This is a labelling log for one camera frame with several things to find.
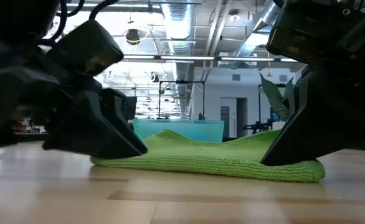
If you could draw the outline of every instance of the door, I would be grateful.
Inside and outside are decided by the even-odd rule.
[[[224,121],[224,137],[237,137],[237,99],[221,98],[220,118]]]

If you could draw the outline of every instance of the green leaf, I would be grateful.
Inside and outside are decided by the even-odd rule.
[[[270,102],[272,110],[281,117],[282,121],[286,121],[289,118],[290,110],[283,104],[283,96],[280,90],[274,83],[266,80],[260,72],[259,74],[262,79],[263,91],[268,98],[268,102]]]
[[[292,90],[293,90],[293,78],[291,78],[289,81],[288,81],[288,83],[287,83],[287,85],[286,85],[286,87],[285,87],[285,94],[284,94],[284,98],[288,98],[288,96],[289,96],[289,94],[290,94],[290,92],[292,92]]]

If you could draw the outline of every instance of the light wood floor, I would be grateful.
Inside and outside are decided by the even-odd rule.
[[[365,223],[365,152],[321,158],[294,184],[93,167],[38,143],[0,149],[0,224]]]

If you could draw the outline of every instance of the teal bin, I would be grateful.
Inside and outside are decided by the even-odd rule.
[[[222,142],[224,121],[134,119],[133,126],[141,140],[169,129],[198,141]]]

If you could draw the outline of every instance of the green microfiber cloth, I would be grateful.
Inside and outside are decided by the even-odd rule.
[[[148,153],[129,159],[97,159],[98,166],[127,169],[164,170],[198,174],[226,175],[253,179],[317,182],[325,176],[319,161],[305,161],[285,166],[260,163],[279,131],[266,131],[235,141],[213,143],[186,138],[165,130],[144,139]]]

